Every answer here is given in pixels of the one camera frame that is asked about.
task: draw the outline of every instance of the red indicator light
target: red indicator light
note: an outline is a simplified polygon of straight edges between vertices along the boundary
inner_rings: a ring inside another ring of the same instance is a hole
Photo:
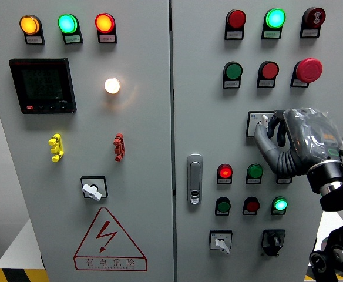
[[[97,15],[95,20],[97,30],[101,33],[109,33],[115,27],[115,21],[113,16],[107,13]]]
[[[325,21],[325,11],[322,8],[310,8],[303,14],[303,20],[309,28],[319,28]]]
[[[246,209],[252,213],[256,212],[259,208],[260,208],[259,202],[249,202],[246,205]]]
[[[228,164],[222,164],[218,169],[222,178],[229,178],[233,174],[233,170]]]
[[[269,62],[261,71],[261,74],[267,79],[273,79],[278,75],[278,65],[274,62]]]
[[[232,28],[242,28],[246,22],[246,14],[241,10],[234,10],[229,14],[227,22]]]
[[[298,64],[295,74],[300,81],[311,83],[316,81],[322,72],[323,65],[318,59],[306,58]]]

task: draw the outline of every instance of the electrical hazard triangle sign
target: electrical hazard triangle sign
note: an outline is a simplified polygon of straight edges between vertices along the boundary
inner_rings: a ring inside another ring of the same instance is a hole
[[[73,260],[76,270],[147,271],[147,258],[105,207],[97,212]]]

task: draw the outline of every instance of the emergency stop button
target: emergency stop button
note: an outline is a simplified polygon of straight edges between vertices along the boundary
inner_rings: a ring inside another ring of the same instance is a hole
[[[291,87],[308,87],[323,73],[323,64],[315,58],[306,58],[294,67]]]

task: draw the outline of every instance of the red mushroom emergency stop button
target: red mushroom emergency stop button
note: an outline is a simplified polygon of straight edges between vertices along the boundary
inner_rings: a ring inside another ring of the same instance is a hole
[[[226,16],[225,40],[242,40],[246,14],[242,10],[231,10]]]
[[[322,8],[312,7],[303,14],[300,38],[317,38],[320,36],[320,27],[325,21],[325,11]]]
[[[323,73],[323,64],[315,58],[306,58],[294,67],[291,87],[308,87]]]

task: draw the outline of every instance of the illuminated indicator light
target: illuminated indicator light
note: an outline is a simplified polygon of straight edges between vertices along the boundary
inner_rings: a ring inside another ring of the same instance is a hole
[[[233,172],[231,171],[231,168],[224,167],[220,170],[220,176],[222,178],[229,178]]]
[[[23,32],[28,35],[34,35],[40,30],[38,19],[31,15],[23,16],[19,24]]]
[[[222,213],[226,213],[230,210],[230,203],[221,202],[220,204],[218,204],[217,209]]]
[[[261,70],[261,74],[267,78],[272,79],[278,75],[278,65],[276,63],[268,63]]]
[[[315,58],[306,58],[302,60],[295,71],[297,78],[305,83],[316,81],[322,73],[323,64]]]
[[[73,15],[64,14],[59,17],[58,26],[64,33],[74,33],[78,28],[78,21]]]
[[[120,89],[120,83],[119,80],[116,78],[109,78],[105,82],[105,90],[110,94],[116,94],[118,93]]]
[[[258,179],[263,175],[263,168],[259,164],[253,164],[247,169],[251,178]]]
[[[246,209],[252,213],[256,212],[259,208],[260,208],[260,204],[258,202],[249,202],[246,205]]]
[[[242,67],[237,63],[233,63],[226,68],[226,75],[230,79],[237,79],[242,75]]]
[[[114,29],[114,18],[106,13],[99,14],[96,17],[95,24],[97,30],[101,33],[109,33]]]
[[[288,206],[288,203],[285,198],[278,197],[274,200],[273,206],[276,210],[285,210]]]
[[[319,28],[325,21],[325,11],[322,8],[310,8],[303,14],[303,20],[309,28]]]
[[[228,23],[232,28],[241,28],[246,22],[246,14],[241,10],[233,11],[228,17]]]
[[[265,17],[265,22],[270,28],[280,28],[285,22],[286,16],[282,9],[271,9]]]

